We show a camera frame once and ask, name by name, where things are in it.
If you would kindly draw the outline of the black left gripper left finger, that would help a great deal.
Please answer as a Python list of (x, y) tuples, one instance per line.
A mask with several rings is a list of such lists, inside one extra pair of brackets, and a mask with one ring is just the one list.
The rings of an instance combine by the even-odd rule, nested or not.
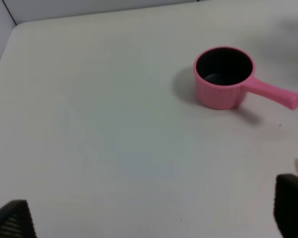
[(13, 200), (0, 208), (0, 238), (36, 238), (26, 200)]

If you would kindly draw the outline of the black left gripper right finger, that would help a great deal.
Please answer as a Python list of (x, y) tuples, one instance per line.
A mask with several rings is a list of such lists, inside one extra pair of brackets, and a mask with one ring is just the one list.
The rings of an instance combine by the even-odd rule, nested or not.
[(274, 218), (284, 238), (298, 238), (298, 177), (281, 174), (276, 177)]

